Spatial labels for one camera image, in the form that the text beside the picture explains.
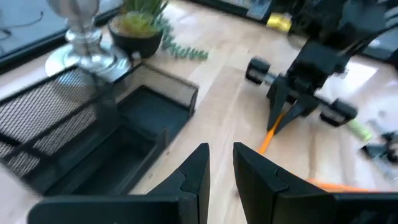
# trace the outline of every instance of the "black metal tray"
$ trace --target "black metal tray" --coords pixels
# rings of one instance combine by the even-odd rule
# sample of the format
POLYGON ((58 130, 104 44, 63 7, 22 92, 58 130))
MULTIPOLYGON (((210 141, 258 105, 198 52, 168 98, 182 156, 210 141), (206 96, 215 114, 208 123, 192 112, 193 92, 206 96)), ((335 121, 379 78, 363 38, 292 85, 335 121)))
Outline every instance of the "black metal tray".
POLYGON ((192 116, 198 88, 144 64, 95 86, 77 70, 0 102, 1 163, 41 195, 126 194, 192 116))

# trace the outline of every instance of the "yellow object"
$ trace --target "yellow object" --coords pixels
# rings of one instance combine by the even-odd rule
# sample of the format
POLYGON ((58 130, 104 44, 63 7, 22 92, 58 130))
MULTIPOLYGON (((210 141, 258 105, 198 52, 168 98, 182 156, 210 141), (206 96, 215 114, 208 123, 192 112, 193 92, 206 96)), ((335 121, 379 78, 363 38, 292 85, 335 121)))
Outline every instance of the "yellow object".
MULTIPOLYGON (((267 151, 268 145, 272 140, 272 137, 274 137, 275 129, 280 123, 281 119, 283 118, 284 114, 279 115, 278 119, 276 120, 274 126, 269 130, 267 133, 267 136, 264 140, 264 142, 261 144, 261 147, 258 149, 259 154, 264 154, 267 151)), ((361 137, 363 140, 370 140, 372 138, 372 134, 368 129, 363 126, 359 121, 356 121, 355 119, 350 121, 348 124, 348 127, 352 128, 353 133, 355 135, 361 137)), ((358 187, 350 187, 350 186, 345 186, 341 184, 331 184, 331 183, 324 183, 320 182, 319 180, 316 179, 308 179, 307 180, 309 183, 327 191, 327 192, 377 192, 377 190, 370 190, 370 189, 362 189, 358 187)))
POLYGON ((272 13, 267 21, 267 27, 278 29, 282 32, 288 32, 291 26, 290 19, 279 13, 272 13))
POLYGON ((361 124, 358 120, 353 119, 347 123, 347 128, 351 133, 353 133, 359 140, 363 142, 368 142, 372 137, 372 132, 361 124))

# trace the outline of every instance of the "black plant pot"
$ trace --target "black plant pot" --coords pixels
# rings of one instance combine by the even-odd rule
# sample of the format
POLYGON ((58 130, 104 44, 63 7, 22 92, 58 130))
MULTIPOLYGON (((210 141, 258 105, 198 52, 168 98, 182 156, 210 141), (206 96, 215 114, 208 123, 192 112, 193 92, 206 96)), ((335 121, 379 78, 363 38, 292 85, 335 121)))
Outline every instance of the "black plant pot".
POLYGON ((108 23, 108 30, 111 33, 113 44, 124 50, 128 55, 139 52, 141 58, 148 58, 156 53, 162 41, 163 31, 153 35, 152 37, 128 37, 119 35, 112 30, 111 22, 108 23))

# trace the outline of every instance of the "potted plant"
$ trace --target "potted plant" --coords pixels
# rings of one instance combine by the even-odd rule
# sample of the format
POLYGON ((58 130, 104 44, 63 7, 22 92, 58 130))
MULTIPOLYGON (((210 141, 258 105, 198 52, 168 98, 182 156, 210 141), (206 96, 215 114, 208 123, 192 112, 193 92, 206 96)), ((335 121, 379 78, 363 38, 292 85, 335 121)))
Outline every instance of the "potted plant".
POLYGON ((124 0, 121 14, 108 23, 114 44, 129 55, 139 52, 141 58, 147 58, 156 53, 162 42, 162 50, 175 58, 207 59, 208 52, 182 47, 174 41, 173 27, 162 14, 168 3, 163 0, 124 0))
POLYGON ((128 55, 136 52, 141 58, 154 55, 163 36, 155 20, 167 4, 163 0, 124 0, 121 14, 108 23, 114 44, 128 55))

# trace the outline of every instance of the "black cable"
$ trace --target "black cable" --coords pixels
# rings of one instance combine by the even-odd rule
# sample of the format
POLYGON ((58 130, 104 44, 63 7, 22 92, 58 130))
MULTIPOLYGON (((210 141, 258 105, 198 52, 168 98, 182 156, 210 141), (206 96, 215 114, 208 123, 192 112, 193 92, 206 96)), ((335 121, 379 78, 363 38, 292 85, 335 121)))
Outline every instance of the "black cable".
POLYGON ((36 24, 36 23, 40 22, 40 21, 43 19, 43 16, 44 16, 44 12, 43 12, 43 11, 40 11, 40 17, 39 17, 38 19, 32 21, 32 22, 28 22, 28 23, 26 23, 26 24, 12 25, 12 26, 7 26, 7 27, 0 27, 0 30, 5 30, 5 29, 6 29, 6 30, 9 30, 9 29, 12 29, 12 28, 19 28, 19 27, 31 26, 31 25, 33 25, 33 24, 36 24))
MULTIPOLYGON (((28 22, 26 24, 17 24, 17 25, 12 25, 12 26, 7 26, 7 27, 0 27, 0 32, 5 34, 5 37, 1 38, 0 40, 6 40, 12 36, 12 31, 10 29, 34 25, 34 24, 40 22, 43 19, 43 17, 44 17, 44 12, 40 11, 40 17, 32 22, 28 22)), ((4 50, 4 48, 0 45, 0 55, 4 54, 5 52, 6 51, 4 50)))

